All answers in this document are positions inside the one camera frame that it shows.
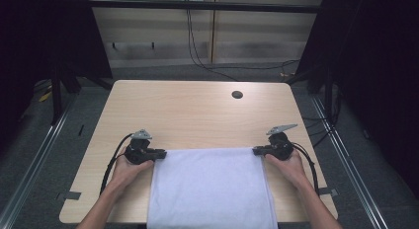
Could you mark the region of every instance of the folded fabric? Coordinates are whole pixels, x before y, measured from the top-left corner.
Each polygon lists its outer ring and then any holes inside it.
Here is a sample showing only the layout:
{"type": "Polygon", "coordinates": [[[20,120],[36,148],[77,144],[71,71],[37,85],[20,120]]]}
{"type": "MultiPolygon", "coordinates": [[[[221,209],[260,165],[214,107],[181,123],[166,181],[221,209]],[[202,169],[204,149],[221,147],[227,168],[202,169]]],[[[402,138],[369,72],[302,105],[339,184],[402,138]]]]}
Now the folded fabric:
{"type": "Polygon", "coordinates": [[[251,148],[169,150],[156,161],[147,228],[278,228],[251,148]]]}

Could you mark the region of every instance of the person's right hand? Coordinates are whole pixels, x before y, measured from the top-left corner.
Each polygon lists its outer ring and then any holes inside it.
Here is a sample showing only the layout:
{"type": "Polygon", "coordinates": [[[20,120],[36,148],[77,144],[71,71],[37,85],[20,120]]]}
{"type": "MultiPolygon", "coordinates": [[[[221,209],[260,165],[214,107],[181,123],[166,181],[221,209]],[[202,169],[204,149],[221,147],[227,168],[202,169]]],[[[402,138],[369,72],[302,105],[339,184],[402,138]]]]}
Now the person's right hand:
{"type": "Polygon", "coordinates": [[[271,154],[267,154],[265,159],[277,167],[296,188],[304,181],[307,181],[304,168],[302,167],[301,157],[295,149],[290,158],[286,161],[281,161],[271,154]]]}

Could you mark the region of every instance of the carpeted floor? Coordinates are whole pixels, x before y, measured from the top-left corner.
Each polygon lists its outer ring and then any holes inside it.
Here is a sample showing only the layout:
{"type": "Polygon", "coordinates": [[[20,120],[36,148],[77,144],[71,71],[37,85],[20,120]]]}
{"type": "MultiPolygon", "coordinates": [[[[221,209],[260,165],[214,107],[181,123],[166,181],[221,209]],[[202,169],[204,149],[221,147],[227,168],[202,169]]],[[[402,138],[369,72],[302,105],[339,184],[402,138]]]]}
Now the carpeted floor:
{"type": "MultiPolygon", "coordinates": [[[[266,64],[272,67],[279,64],[266,64]]],[[[247,67],[261,67],[260,64],[247,67]]],[[[281,82],[293,72],[293,67],[251,70],[216,69],[239,81],[281,82]]],[[[232,81],[225,76],[209,72],[195,65],[164,66],[152,68],[120,68],[113,70],[114,80],[208,80],[232,81]]],[[[80,80],[82,90],[69,111],[68,118],[61,129],[53,147],[42,167],[13,228],[74,228],[59,221],[58,215],[62,201],[56,200],[58,193],[68,191],[83,158],[84,152],[110,94],[101,87],[80,80]]],[[[312,97],[307,94],[304,83],[292,86],[295,100],[303,117],[318,117],[312,97]]],[[[20,178],[31,164],[43,137],[47,134],[52,117],[51,99],[38,102],[40,93],[27,110],[20,130],[11,140],[9,151],[0,161],[0,209],[3,210],[20,178]]],[[[306,119],[305,124],[312,143],[326,133],[318,120],[306,119]]],[[[365,138],[363,126],[351,110],[342,104],[342,111],[336,129],[342,137],[352,160],[364,182],[376,200],[388,228],[419,228],[419,203],[397,174],[386,164],[376,144],[365,138]]],[[[339,213],[339,221],[344,228],[374,228],[366,214],[357,192],[354,190],[333,144],[326,137],[315,147],[328,187],[336,190],[334,202],[339,213]]],[[[281,223],[281,228],[309,228],[307,223],[281,223]]],[[[107,228],[136,228],[136,225],[114,225],[107,228]]]]}

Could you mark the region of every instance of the wooden tabletop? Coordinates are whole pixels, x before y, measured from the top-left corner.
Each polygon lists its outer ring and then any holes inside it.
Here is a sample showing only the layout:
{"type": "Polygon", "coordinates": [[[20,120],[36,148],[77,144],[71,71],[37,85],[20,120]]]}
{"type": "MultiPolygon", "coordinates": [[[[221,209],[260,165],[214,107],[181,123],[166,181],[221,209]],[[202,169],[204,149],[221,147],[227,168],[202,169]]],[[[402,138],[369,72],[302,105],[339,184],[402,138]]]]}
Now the wooden tabletop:
{"type": "MultiPolygon", "coordinates": [[[[279,83],[133,81],[115,83],[96,126],[59,218],[78,223],[99,196],[101,182],[120,141],[145,128],[153,137],[149,147],[173,149],[253,147],[267,145],[266,132],[274,126],[298,124],[286,131],[289,140],[302,145],[315,164],[319,187],[326,187],[323,174],[305,130],[290,86],[279,83]],[[243,94],[232,97],[234,91],[243,94]]],[[[305,172],[311,172],[303,159],[305,172]]],[[[280,222],[306,221],[293,186],[265,164],[280,222]]],[[[145,223],[152,169],[140,173],[109,217],[110,222],[145,223]]],[[[330,194],[321,197],[337,217],[330,194]]]]}

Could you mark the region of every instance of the hand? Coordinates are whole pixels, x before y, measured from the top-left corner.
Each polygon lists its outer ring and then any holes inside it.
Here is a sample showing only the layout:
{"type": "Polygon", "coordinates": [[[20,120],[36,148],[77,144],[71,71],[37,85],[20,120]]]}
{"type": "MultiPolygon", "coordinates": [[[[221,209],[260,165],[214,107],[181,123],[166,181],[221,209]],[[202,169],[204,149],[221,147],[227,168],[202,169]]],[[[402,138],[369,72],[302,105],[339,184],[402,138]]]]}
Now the hand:
{"type": "Polygon", "coordinates": [[[277,167],[283,173],[284,177],[296,188],[300,186],[301,182],[308,181],[304,168],[302,167],[301,157],[295,149],[286,161],[281,161],[271,154],[267,154],[265,159],[277,167]]]}
{"type": "Polygon", "coordinates": [[[115,186],[120,191],[123,191],[132,181],[135,179],[138,173],[150,168],[153,166],[154,162],[148,160],[139,165],[132,164],[126,156],[121,156],[120,154],[117,162],[115,164],[114,173],[108,185],[115,186]]]}

